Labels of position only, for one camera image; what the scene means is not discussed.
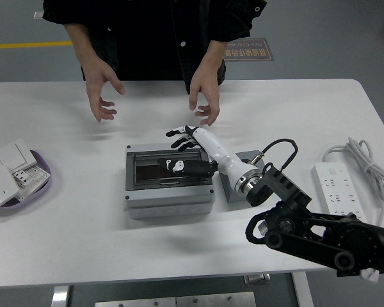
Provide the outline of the person's left hand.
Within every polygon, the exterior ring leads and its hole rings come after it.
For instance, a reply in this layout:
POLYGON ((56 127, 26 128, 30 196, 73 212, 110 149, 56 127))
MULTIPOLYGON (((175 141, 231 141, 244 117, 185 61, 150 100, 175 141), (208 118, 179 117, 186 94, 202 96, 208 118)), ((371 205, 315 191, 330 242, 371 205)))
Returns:
POLYGON ((211 126, 220 114, 220 92, 217 81, 218 69, 208 63, 202 62, 193 75, 190 85, 189 109, 195 116, 203 117, 200 125, 211 126), (198 106, 198 94, 202 93, 207 105, 198 106))

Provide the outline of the person's right hand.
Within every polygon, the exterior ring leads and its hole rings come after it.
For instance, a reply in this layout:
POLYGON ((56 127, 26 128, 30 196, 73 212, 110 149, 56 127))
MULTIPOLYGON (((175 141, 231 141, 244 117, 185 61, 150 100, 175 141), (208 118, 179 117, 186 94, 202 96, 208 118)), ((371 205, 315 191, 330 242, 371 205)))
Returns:
POLYGON ((102 120, 113 120, 117 111, 112 109, 114 102, 108 102, 102 98, 102 88, 110 83, 118 94, 124 95, 125 88, 116 76, 114 70, 98 56, 91 57, 82 64, 86 93, 88 96, 90 110, 97 122, 102 120))

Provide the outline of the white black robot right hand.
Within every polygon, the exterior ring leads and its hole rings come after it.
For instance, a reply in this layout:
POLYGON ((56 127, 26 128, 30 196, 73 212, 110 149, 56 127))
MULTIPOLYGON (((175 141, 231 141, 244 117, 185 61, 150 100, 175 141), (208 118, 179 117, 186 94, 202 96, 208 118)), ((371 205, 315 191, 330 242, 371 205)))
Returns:
POLYGON ((176 158, 159 158, 158 165, 176 175, 210 178, 216 171, 228 176, 233 190, 241 195, 248 191, 261 178, 259 169, 243 162, 232 150, 226 147, 214 134, 200 127, 181 126, 166 133, 172 137, 180 134, 171 147, 183 152, 187 148, 199 146, 209 160, 180 160, 176 158))

